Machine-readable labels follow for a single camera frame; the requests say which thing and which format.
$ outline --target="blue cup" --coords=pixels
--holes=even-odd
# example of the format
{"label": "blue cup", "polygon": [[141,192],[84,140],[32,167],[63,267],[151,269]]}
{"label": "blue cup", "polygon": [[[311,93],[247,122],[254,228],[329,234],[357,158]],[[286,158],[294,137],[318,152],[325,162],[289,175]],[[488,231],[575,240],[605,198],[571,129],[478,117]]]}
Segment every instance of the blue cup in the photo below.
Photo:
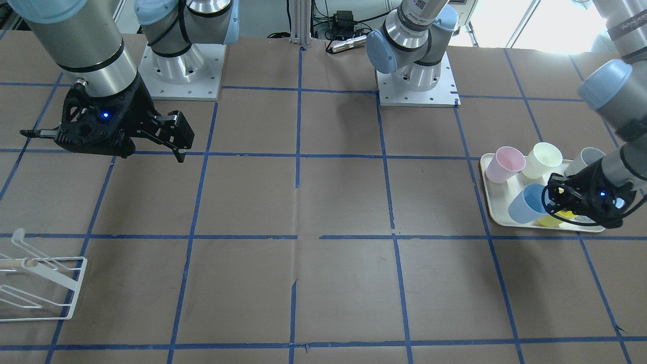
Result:
{"label": "blue cup", "polygon": [[[508,206],[510,217],[518,223],[529,223],[548,215],[542,205],[543,188],[544,186],[539,183],[531,183],[524,187]],[[546,204],[548,203],[548,194],[546,194]]]}

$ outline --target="white tray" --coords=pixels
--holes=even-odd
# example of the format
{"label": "white tray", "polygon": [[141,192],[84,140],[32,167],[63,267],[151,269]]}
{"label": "white tray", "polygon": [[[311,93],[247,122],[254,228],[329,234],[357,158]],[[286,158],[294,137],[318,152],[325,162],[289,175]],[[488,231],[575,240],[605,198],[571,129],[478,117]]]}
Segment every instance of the white tray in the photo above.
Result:
{"label": "white tray", "polygon": [[[524,176],[522,173],[517,173],[512,178],[508,179],[507,182],[502,184],[492,183],[485,177],[485,170],[494,158],[494,153],[484,154],[481,157],[480,169],[481,169],[481,178],[483,178],[483,184],[485,186],[485,200],[487,201],[488,210],[490,211],[490,216],[494,222],[503,226],[513,226],[513,227],[531,227],[533,229],[548,229],[548,230],[568,230],[568,231],[584,231],[587,233],[599,233],[604,230],[602,226],[579,226],[573,225],[572,223],[563,222],[556,227],[546,227],[541,226],[537,221],[529,223],[518,223],[515,222],[508,214],[508,206],[512,203],[514,198],[523,190],[524,187],[531,183],[540,183],[544,186],[548,183],[548,177],[551,173],[556,172],[559,174],[564,174],[564,170],[568,167],[572,161],[564,159],[562,164],[555,169],[551,170],[549,173],[546,173],[544,176],[538,179],[530,179]],[[581,219],[582,222],[591,222],[586,217],[579,216],[576,219]]]}

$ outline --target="pink cup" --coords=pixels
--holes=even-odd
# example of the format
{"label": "pink cup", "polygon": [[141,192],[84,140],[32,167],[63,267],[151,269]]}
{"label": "pink cup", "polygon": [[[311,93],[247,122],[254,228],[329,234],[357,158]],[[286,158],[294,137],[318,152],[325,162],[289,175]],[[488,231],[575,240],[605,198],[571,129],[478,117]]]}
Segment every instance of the pink cup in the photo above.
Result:
{"label": "pink cup", "polygon": [[485,175],[493,183],[506,182],[525,167],[523,153],[511,146],[502,146],[494,154]]}

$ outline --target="yellow cup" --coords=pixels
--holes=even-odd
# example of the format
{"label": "yellow cup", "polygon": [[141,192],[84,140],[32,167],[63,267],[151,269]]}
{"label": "yellow cup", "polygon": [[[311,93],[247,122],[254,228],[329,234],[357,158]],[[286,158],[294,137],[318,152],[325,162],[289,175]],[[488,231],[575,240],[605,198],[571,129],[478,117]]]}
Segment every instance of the yellow cup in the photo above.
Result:
{"label": "yellow cup", "polygon": [[[558,211],[555,213],[557,216],[561,218],[565,218],[567,220],[573,219],[576,215],[573,214],[571,211]],[[546,215],[544,217],[538,218],[537,222],[541,226],[546,226],[546,227],[556,227],[557,225],[561,224],[563,221],[553,218],[550,215]]]}

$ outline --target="blue joint cap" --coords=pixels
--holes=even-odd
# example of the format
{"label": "blue joint cap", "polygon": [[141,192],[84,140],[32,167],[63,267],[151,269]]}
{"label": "blue joint cap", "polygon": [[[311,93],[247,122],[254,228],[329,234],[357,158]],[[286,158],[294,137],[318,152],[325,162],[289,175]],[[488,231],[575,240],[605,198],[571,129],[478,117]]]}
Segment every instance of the blue joint cap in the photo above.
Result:
{"label": "blue joint cap", "polygon": [[151,25],[164,19],[177,6],[178,0],[137,0],[135,14],[141,25]]}
{"label": "blue joint cap", "polygon": [[621,60],[612,60],[598,68],[582,82],[577,93],[589,108],[597,110],[606,105],[627,83],[633,67]]}
{"label": "blue joint cap", "polygon": [[87,0],[9,0],[9,5],[23,18],[39,24],[68,20],[85,6]]}
{"label": "blue joint cap", "polygon": [[229,27],[225,35],[223,44],[234,44],[238,41],[240,35],[240,26],[238,23],[238,0],[232,0],[232,14],[229,18]]}
{"label": "blue joint cap", "polygon": [[381,73],[393,73],[398,69],[395,53],[384,35],[373,30],[366,36],[366,53],[373,67]]}
{"label": "blue joint cap", "polygon": [[449,4],[445,5],[433,21],[433,25],[447,32],[453,32],[458,24],[458,13]]}

